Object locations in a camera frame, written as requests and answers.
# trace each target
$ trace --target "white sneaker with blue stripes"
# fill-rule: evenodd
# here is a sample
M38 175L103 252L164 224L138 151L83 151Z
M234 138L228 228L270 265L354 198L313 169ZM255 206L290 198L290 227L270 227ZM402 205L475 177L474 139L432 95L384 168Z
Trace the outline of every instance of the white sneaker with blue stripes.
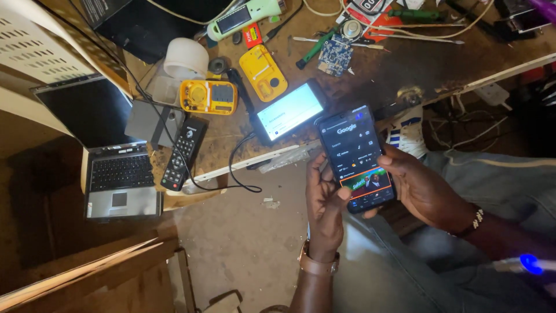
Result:
M386 142L418 159L427 154L429 150L423 139L423 107L414 107L390 124Z

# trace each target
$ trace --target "remote control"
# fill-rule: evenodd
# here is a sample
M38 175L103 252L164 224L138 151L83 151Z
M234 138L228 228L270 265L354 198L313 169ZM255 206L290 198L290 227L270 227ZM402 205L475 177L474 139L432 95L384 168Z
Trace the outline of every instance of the remote control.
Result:
M189 178L185 165L187 164L191 170L206 128L207 124L199 119L188 118L183 122L176 144L172 149L172 156L162 176L160 184L163 187L173 191L181 190L183 183Z

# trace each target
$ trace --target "laptop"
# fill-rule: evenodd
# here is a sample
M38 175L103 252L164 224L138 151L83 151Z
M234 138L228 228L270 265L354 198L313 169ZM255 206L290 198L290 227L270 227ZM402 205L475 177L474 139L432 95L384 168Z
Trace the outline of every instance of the laptop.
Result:
M159 216L146 141L124 134L132 103L100 74L31 89L87 149L86 219Z

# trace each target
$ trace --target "person's left hand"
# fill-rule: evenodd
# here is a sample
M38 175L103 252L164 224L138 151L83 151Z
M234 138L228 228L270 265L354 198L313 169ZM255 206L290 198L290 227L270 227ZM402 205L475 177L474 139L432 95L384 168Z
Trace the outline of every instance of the person's left hand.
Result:
M322 171L320 166L326 154L320 153L307 165L307 216L311 231L309 257L316 262L330 263L344 239L341 212L346 209L351 190L342 187L336 190L330 164Z

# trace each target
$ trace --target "thumbnail image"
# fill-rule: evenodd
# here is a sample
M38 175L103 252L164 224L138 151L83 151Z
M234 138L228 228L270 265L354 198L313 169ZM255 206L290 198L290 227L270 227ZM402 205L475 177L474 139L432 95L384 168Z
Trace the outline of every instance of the thumbnail image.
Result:
M351 198L359 198L369 193L377 192L390 187L390 178L385 169L376 167L368 171L352 175L340 181L342 186L349 187Z

